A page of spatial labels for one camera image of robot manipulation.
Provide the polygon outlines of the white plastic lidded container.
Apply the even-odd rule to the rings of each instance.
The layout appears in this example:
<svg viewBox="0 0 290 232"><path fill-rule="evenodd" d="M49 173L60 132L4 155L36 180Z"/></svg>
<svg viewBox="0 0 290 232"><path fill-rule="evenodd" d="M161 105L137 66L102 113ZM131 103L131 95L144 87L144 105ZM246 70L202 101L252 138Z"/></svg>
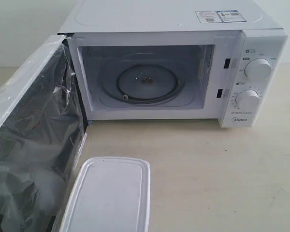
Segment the white plastic lidded container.
<svg viewBox="0 0 290 232"><path fill-rule="evenodd" d="M150 164L145 160L87 159L71 190L59 231L148 231L150 181Z"/></svg>

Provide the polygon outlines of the white microwave door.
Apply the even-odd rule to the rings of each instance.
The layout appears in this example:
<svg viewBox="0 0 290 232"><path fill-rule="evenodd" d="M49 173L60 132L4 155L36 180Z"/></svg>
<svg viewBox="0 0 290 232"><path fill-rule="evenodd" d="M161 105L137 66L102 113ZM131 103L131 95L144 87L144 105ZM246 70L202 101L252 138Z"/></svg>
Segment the white microwave door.
<svg viewBox="0 0 290 232"><path fill-rule="evenodd" d="M0 87L0 232L50 231L84 137L63 35L52 35Z"/></svg>

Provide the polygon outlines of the white microwave oven body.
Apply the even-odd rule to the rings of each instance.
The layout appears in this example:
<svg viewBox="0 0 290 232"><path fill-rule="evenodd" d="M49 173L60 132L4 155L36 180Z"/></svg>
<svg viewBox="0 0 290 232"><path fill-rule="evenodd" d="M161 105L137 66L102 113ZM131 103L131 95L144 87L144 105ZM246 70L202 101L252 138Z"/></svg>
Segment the white microwave oven body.
<svg viewBox="0 0 290 232"><path fill-rule="evenodd" d="M255 124L288 38L252 0L80 0L59 34L67 39L88 121L216 119L224 128ZM122 103L104 93L99 73L134 53L186 56L198 62L198 76L163 104ZM245 67L257 58L272 73L249 80ZM236 104L245 90L259 96L253 110Z"/></svg>

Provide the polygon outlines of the lower white control knob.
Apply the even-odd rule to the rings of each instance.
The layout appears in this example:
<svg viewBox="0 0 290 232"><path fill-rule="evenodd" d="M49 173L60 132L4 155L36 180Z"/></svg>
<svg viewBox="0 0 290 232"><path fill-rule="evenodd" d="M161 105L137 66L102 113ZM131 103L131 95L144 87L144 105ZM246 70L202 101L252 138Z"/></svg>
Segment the lower white control knob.
<svg viewBox="0 0 290 232"><path fill-rule="evenodd" d="M254 90L242 91L236 96L235 101L238 108L242 110L253 110L260 103L259 96Z"/></svg>

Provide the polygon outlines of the white control knob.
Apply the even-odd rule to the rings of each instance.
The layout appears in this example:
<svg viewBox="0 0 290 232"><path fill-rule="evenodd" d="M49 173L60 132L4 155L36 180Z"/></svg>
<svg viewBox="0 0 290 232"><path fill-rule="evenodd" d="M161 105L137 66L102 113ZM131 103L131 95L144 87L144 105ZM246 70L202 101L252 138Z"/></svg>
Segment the white control knob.
<svg viewBox="0 0 290 232"><path fill-rule="evenodd" d="M254 90L242 91L236 96L235 101L238 108L242 110L253 110L260 103L259 96Z"/></svg>
<svg viewBox="0 0 290 232"><path fill-rule="evenodd" d="M257 58L245 67L245 75L249 80L268 78L272 73L270 63L264 58Z"/></svg>

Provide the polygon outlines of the upper white control knob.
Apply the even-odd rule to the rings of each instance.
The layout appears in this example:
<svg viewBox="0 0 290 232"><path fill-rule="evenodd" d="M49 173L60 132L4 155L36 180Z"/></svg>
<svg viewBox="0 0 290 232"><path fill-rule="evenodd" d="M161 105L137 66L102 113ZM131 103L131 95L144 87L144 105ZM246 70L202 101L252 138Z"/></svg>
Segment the upper white control knob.
<svg viewBox="0 0 290 232"><path fill-rule="evenodd" d="M249 80L268 78L272 73L270 63L264 58L257 58L245 67L245 75Z"/></svg>

